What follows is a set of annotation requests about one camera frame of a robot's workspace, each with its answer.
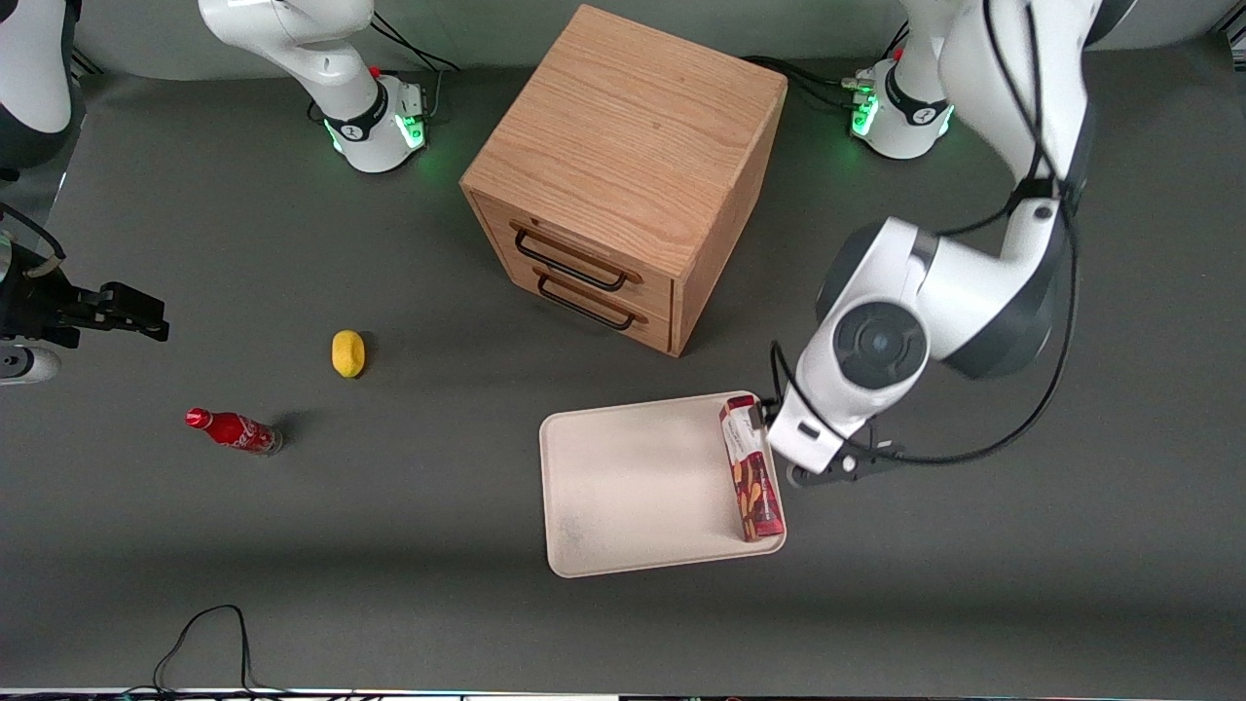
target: wooden cabinet top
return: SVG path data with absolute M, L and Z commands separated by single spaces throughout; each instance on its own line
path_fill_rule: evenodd
M 679 279 L 785 90 L 776 72 L 582 5 L 462 184 Z

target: bottle cap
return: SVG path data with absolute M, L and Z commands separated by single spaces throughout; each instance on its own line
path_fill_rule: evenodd
M 196 407 L 186 413 L 186 426 L 191 428 L 208 428 L 212 423 L 212 412 Z

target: green led light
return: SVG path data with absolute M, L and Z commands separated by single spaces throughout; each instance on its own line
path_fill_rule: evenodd
M 947 127 L 952 125 L 952 110 L 956 110 L 956 105 L 947 108 L 947 116 L 943 117 L 943 126 L 938 127 L 939 136 L 947 133 Z
M 329 138 L 333 139 L 333 149 L 341 153 L 341 143 L 338 143 L 338 134 L 333 132 L 333 127 L 329 126 L 329 120 L 324 121 L 324 128 L 329 132 Z
M 394 115 L 394 122 L 397 123 L 399 131 L 402 132 L 402 138 L 406 139 L 406 144 L 412 151 L 424 146 L 424 122 L 421 120 Z
M 852 131 L 857 136 L 865 136 L 870 133 L 870 125 L 873 123 L 873 116 L 878 112 L 878 98 L 871 95 L 870 100 L 857 107 L 857 111 L 860 113 L 852 117 Z

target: gray table surface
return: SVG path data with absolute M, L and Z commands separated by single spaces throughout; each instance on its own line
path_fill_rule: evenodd
M 284 686 L 1240 697 L 1246 125 L 1221 44 L 1088 57 L 1084 301 L 1030 436 L 786 489 L 774 557 L 569 581 L 545 563 L 545 417 L 766 392 L 768 341 L 800 352 L 851 230 L 971 220 L 1009 183 L 963 125 L 891 162 L 794 93 L 670 360 L 512 286 L 465 203 L 526 76 L 447 76 L 429 151 L 381 176 L 333 153 L 292 80 L 91 86 L 50 225 L 76 283 L 163 298 L 173 332 L 87 332 L 55 382 L 0 392 L 0 685 L 142 684 L 192 614 L 232 601 Z M 370 332 L 355 382 L 328 362 L 341 327 Z M 934 369 L 881 428 L 981 443 L 1050 361 L 993 383 Z M 181 426 L 192 406 L 293 445 L 222 451 Z M 233 621 L 202 626 L 171 684 L 235 684 Z

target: red snack box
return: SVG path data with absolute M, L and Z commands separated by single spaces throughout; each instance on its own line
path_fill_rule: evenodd
M 761 436 L 753 428 L 753 411 L 756 398 L 733 397 L 719 412 L 723 422 L 723 440 L 731 463 L 731 481 L 744 524 L 744 540 L 755 543 L 784 532 L 782 515 L 775 499 L 770 472 L 761 454 Z

